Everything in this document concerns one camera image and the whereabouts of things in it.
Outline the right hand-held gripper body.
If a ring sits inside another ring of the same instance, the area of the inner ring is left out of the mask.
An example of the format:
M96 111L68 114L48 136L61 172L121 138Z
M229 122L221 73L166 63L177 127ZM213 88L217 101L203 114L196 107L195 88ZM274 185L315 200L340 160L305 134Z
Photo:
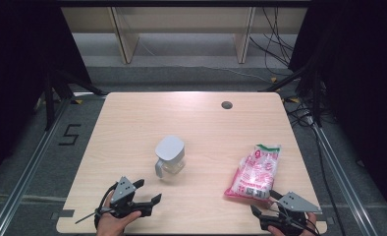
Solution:
M275 204L278 207L278 215L262 215L259 220L262 230L267 230L271 225L280 229L285 235L300 235L306 229L306 214L320 212L318 206L294 192L282 195L279 201L275 200Z

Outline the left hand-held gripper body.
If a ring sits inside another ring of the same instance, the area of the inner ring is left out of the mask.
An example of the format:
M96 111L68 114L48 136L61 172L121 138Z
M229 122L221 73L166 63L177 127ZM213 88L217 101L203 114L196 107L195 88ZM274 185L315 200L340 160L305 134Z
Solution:
M136 188L127 178L122 177L117 183L110 201L112 215L116 218L123 218L132 212L140 211L141 217L151 216L152 203L135 203L134 196Z

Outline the pink and white plastic bag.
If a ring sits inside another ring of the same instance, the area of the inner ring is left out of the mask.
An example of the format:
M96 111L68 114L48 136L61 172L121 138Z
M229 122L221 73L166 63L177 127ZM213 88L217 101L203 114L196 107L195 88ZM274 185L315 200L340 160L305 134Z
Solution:
M231 198L266 201L274 185L281 146L258 144L244 157L224 195Z

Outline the clear jar with grey lid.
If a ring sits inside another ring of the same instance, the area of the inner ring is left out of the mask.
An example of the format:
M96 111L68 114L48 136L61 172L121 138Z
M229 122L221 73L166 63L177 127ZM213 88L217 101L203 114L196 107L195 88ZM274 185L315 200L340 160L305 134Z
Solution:
M178 174L185 167L185 143L176 136L167 136L155 148L158 158L155 164L156 176L163 173Z

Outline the person's right hand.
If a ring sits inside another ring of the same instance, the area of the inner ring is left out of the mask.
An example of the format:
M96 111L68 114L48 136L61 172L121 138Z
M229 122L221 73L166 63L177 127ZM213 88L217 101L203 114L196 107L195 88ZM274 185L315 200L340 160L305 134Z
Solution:
M299 236L317 236L316 230L316 215L312 212L308 212L306 220L306 229ZM268 231L272 234L272 236L286 236L280 229L269 225Z

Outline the person's left hand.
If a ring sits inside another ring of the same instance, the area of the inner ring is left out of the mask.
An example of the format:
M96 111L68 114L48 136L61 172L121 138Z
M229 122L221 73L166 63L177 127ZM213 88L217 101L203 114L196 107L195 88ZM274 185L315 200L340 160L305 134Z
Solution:
M123 218L116 218L111 213L105 212L100 216L96 236L124 236L126 227L140 216L140 211L132 212Z

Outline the black metal stand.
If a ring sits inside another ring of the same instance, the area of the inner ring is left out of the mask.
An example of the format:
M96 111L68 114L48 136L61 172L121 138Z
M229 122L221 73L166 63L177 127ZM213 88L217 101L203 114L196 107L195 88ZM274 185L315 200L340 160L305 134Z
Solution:
M107 95L106 91L103 91L91 83L84 82L72 74L62 70L52 70L49 72L44 80L44 97L46 106L46 128L48 131L55 122L55 108L53 91L56 91L61 99L70 99L73 97L73 92L70 89L70 84L78 85L79 87L86 89L96 95Z
M321 80L319 74L319 62L320 60L316 56L312 56L307 63L298 69L293 74L287 76L280 83L261 89L260 92L273 92L277 89L282 88L283 86L289 84L295 79L301 79L299 82L296 91L299 96L307 96L309 93L312 94L313 104L311 106L311 114L314 120L314 123L317 126L321 126L321 108L320 108L320 91L321 91Z

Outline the black curtain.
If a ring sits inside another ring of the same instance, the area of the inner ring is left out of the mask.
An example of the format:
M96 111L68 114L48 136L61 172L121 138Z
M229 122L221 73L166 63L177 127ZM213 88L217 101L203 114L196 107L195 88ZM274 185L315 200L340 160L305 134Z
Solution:
M387 202L387 0L311 0L291 70L308 62L323 35L331 109Z
M62 10L0 0L0 165L18 141L51 71L90 82Z

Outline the light wooden desk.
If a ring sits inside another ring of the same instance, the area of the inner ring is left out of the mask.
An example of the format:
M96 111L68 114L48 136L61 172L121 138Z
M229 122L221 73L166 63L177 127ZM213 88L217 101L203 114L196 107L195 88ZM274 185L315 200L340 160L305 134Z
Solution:
M238 62L246 62L249 37L276 28L300 32L305 8L281 7L78 7L62 9L72 32L113 33L122 62L132 62L142 33L230 33Z

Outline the black table bracket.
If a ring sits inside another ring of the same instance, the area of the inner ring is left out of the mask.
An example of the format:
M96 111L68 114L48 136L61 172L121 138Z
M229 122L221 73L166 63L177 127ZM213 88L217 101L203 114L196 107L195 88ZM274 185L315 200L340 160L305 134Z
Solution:
M318 221L323 221L323 222L325 222L325 223L328 224L328 225L333 225L333 224L335 223L333 217L325 216L325 215L323 215L323 214L319 214L319 215L317 216L317 220L318 220Z
M74 209L62 209L57 212L52 212L50 219L57 220L60 217L73 217L74 216Z

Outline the aluminium floor rail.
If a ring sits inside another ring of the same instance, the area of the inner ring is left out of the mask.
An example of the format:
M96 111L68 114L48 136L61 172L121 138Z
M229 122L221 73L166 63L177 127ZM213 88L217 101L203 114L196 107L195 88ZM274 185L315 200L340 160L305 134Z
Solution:
M57 131L58 124L70 104L69 99L61 100L55 112L55 118L52 124L49 125L38 140L38 144L30 156L22 175L16 180L11 193L5 199L3 206L0 209L0 236L4 236L8 226L10 225L19 205L22 201L31 179L33 178L37 167L45 155L49 144Z
M342 195L359 226L361 234L363 236L378 236L371 217L362 204L354 186L351 184L350 179L348 178L334 149L328 141L323 129L314 125L314 131L316 136L319 138L319 143L325 153L326 161L328 162Z

